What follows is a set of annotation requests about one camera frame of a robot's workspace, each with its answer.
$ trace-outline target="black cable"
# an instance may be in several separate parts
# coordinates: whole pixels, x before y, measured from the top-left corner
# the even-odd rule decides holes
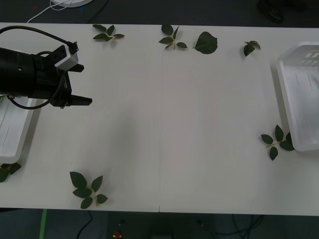
[[[90,215],[90,220],[87,222],[87,224],[85,224],[85,225],[81,228],[81,230],[79,231],[78,235],[76,236],[76,239],[79,239],[79,238],[80,238],[81,232],[82,232],[82,231],[91,223],[91,221],[93,220],[92,215],[91,215],[91,212],[88,211],[88,213],[89,213],[89,215]]]
[[[240,236],[241,239],[244,239],[243,236],[241,235],[241,233],[240,233],[238,227],[237,227],[236,220],[235,220],[235,215],[232,214],[232,215],[231,215],[231,218],[232,218],[232,220],[233,220],[233,224],[234,224],[234,227],[235,227],[235,229],[236,229],[236,232],[238,233],[238,235]]]
[[[264,215],[259,216],[259,217],[254,221],[254,223],[250,225],[249,229],[248,229],[247,232],[244,234],[244,238],[245,238],[245,236],[247,236],[247,239],[249,239],[250,233],[251,233],[251,231],[252,231],[252,229],[253,229],[253,226],[254,226],[254,225],[259,226],[263,219],[264,219]]]
[[[69,41],[66,41],[66,40],[63,40],[62,38],[60,37],[57,37],[55,35],[52,35],[50,33],[47,33],[45,31],[42,31],[42,30],[39,30],[39,29],[36,29],[34,27],[29,27],[29,26],[7,26],[7,27],[4,27],[0,30],[0,34],[1,33],[4,33],[5,31],[9,31],[9,30],[13,30],[13,29],[24,29],[24,30],[28,30],[28,31],[35,31],[37,33],[40,33],[42,35],[45,35],[45,36],[48,36],[48,37],[51,37],[57,41],[60,41],[68,46],[72,46],[72,42],[69,42]]]
[[[37,55],[41,56],[41,55],[44,55],[44,54],[50,54],[51,52],[50,51],[41,51],[39,52]],[[60,83],[58,85],[58,87],[56,88],[56,91],[54,92],[54,94],[44,103],[38,105],[38,106],[33,106],[33,107],[28,107],[28,106],[22,106],[20,104],[18,104],[17,102],[14,101],[14,99],[10,98],[10,96],[7,96],[7,98],[10,100],[10,102],[12,104],[14,104],[15,106],[21,108],[21,109],[24,109],[24,110],[36,110],[36,109],[39,109],[39,108],[42,108],[43,106],[46,106],[48,105],[49,103],[52,102],[52,100],[54,100],[58,94],[60,93],[62,87],[63,87],[63,84],[64,84],[64,74],[62,74],[61,76],[61,79],[60,79]]]
[[[260,225],[260,223],[262,222],[262,220],[264,219],[264,215],[259,216],[252,225],[250,225],[248,228],[246,229],[242,229],[239,230],[238,232],[243,233],[243,232],[247,232],[249,229],[255,229],[256,227],[258,227]],[[231,232],[231,233],[219,233],[219,232],[215,232],[216,235],[219,236],[231,236],[231,235],[235,235],[238,234],[238,232]]]
[[[110,1],[110,0],[106,0],[106,2],[105,2],[104,5],[100,8],[100,10],[98,10],[98,11],[96,12],[96,14],[94,14],[94,16],[91,17],[90,20],[88,20],[87,23],[90,23],[90,21],[92,21],[93,18],[95,18],[95,17],[101,12],[101,11],[105,8],[105,6],[109,3],[109,1]]]

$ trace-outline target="white tray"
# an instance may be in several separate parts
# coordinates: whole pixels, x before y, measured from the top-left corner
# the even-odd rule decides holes
[[[319,149],[319,42],[291,48],[277,69],[295,149]]]
[[[16,98],[19,104],[35,106],[36,99]],[[19,160],[33,111],[13,105],[7,98],[0,103],[0,163]]]

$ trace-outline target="leaf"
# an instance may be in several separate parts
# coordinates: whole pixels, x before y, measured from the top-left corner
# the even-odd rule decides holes
[[[173,28],[171,25],[162,25],[161,31],[166,35],[172,35],[173,34]]]
[[[275,136],[276,136],[276,140],[278,142],[282,141],[284,139],[284,132],[283,130],[279,127],[279,125],[276,125],[276,129],[275,129]]]
[[[274,142],[273,138],[271,138],[267,134],[262,134],[261,139],[266,143],[266,144],[272,144]]]
[[[276,147],[271,147],[270,152],[269,152],[269,156],[271,158],[272,161],[274,161],[274,159],[277,157],[278,155],[278,150]]]
[[[287,140],[288,142],[290,142],[291,144],[293,143],[293,140],[291,139],[291,134],[290,134],[290,132],[286,135],[286,140]]]
[[[247,42],[247,45],[244,47],[244,54],[245,56],[248,56],[250,53],[252,53],[255,50],[253,45],[249,42]]]
[[[121,39],[121,38],[123,38],[125,36],[122,35],[122,34],[115,34],[114,37],[115,37],[115,39]]]
[[[94,181],[92,182],[92,189],[94,190],[94,192],[98,191],[101,184],[102,184],[102,181],[103,181],[103,176],[100,176],[96,179],[94,179]]]
[[[99,25],[99,24],[94,24],[93,25],[96,29],[102,31],[102,32],[106,32],[106,27]]]
[[[93,202],[93,198],[88,197],[86,199],[84,199],[81,203],[81,208],[82,209],[87,209]]]
[[[107,29],[106,34],[108,34],[109,36],[112,35],[114,29],[115,29],[114,25],[110,26],[109,29]]]
[[[87,198],[92,194],[92,190],[89,188],[78,188],[73,191],[73,194],[79,198]]]
[[[176,44],[176,46],[180,47],[180,48],[183,48],[183,49],[186,49],[187,46],[184,42],[179,42],[178,44]]]
[[[93,37],[93,39],[105,39],[107,38],[108,36],[105,34],[105,33],[100,33],[98,35],[96,35],[95,37]]]
[[[110,40],[112,40],[113,38],[112,37],[106,37],[105,38],[105,41],[110,41]]]
[[[18,163],[14,163],[11,168],[9,169],[9,173],[12,175],[14,174],[16,171],[18,171],[21,168],[21,165]]]
[[[170,46],[172,46],[172,45],[173,45],[173,43],[167,45],[167,46],[165,47],[165,49],[168,49],[168,48],[169,48]]]
[[[164,37],[162,40],[159,41],[159,43],[162,44],[170,44],[173,42],[173,38],[171,37]]]
[[[72,184],[76,188],[85,188],[87,186],[86,179],[78,172],[70,172]]]
[[[11,164],[9,163],[4,163],[1,165],[1,168],[9,168],[9,167],[11,167]]]
[[[261,47],[257,41],[250,41],[249,43],[252,44],[255,49],[258,49],[258,50],[261,49]]]
[[[97,201],[99,204],[105,203],[106,200],[108,199],[105,195],[103,194],[99,194],[98,196],[96,196]]]
[[[175,32],[174,32],[173,39],[176,38],[176,34],[177,34],[178,29],[179,29],[179,26],[176,28],[176,30],[175,30]]]
[[[9,170],[7,168],[0,168],[0,183],[4,182],[9,175]]]
[[[279,145],[280,145],[280,147],[281,147],[282,149],[287,150],[287,151],[293,151],[293,150],[295,150],[293,144],[292,144],[291,142],[287,141],[287,140],[280,142]]]
[[[200,34],[195,50],[203,54],[211,54],[217,49],[217,38],[205,31]]]

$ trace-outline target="leaf cluster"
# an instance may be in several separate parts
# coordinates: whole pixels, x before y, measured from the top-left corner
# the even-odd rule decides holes
[[[0,183],[4,182],[9,174],[14,174],[21,168],[21,165],[18,163],[8,164],[4,163],[0,168]]]
[[[159,41],[159,43],[167,44],[165,49],[168,49],[170,46],[173,46],[174,50],[175,50],[176,46],[178,46],[181,49],[187,48],[187,46],[184,42],[176,42],[176,40],[175,40],[178,29],[179,29],[179,26],[176,28],[176,30],[173,33],[173,27],[171,25],[162,25],[161,26],[161,31],[165,35],[168,36],[168,37],[164,37],[162,40]]]
[[[279,127],[279,125],[276,126],[275,128],[275,137],[277,143],[274,143],[274,140],[271,136],[267,134],[262,134],[261,139],[264,143],[268,144],[266,147],[270,147],[269,151],[269,157],[273,161],[277,155],[278,155],[278,150],[275,145],[279,144],[280,148],[286,150],[286,151],[293,151],[295,150],[293,146],[293,142],[291,139],[291,134],[290,132],[286,135],[286,140],[284,140],[284,132],[283,130]]]
[[[95,40],[101,40],[104,39],[105,41],[110,41],[110,40],[116,40],[116,39],[121,39],[124,37],[124,35],[122,34],[114,34],[114,36],[112,36],[115,27],[114,25],[110,26],[109,29],[107,29],[106,27],[99,25],[99,24],[94,24],[93,27],[95,27],[96,29],[102,31],[103,33],[100,33],[98,35],[96,35],[95,37],[93,37],[93,39]]]
[[[84,200],[81,203],[81,208],[86,209],[88,208],[92,202],[93,199],[96,202],[96,206],[99,204],[105,203],[108,199],[105,195],[99,194],[96,195],[96,192],[100,189],[103,176],[100,176],[92,182],[91,186],[87,185],[87,181],[84,178],[84,176],[78,172],[70,172],[71,181],[74,187],[77,189],[73,191],[73,194],[79,198],[84,198]]]
[[[244,55],[248,56],[250,53],[252,53],[255,49],[260,50],[261,47],[257,41],[245,41],[246,46],[244,47]]]

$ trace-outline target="table surface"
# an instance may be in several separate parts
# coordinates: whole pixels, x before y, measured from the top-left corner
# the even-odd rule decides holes
[[[319,215],[318,152],[279,149],[272,161],[260,140],[277,124],[289,131],[276,59],[318,41],[316,29],[181,26],[189,48],[203,31],[218,38],[203,55],[165,51],[158,25],[116,25],[117,43],[92,40],[91,25],[32,26],[79,42],[85,71],[70,73],[73,94],[93,103],[34,112],[0,207],[79,209],[69,177],[78,171],[89,182],[104,175],[109,200],[90,210]],[[250,40],[262,50],[245,58]],[[58,46],[23,30],[0,43],[26,53]]]

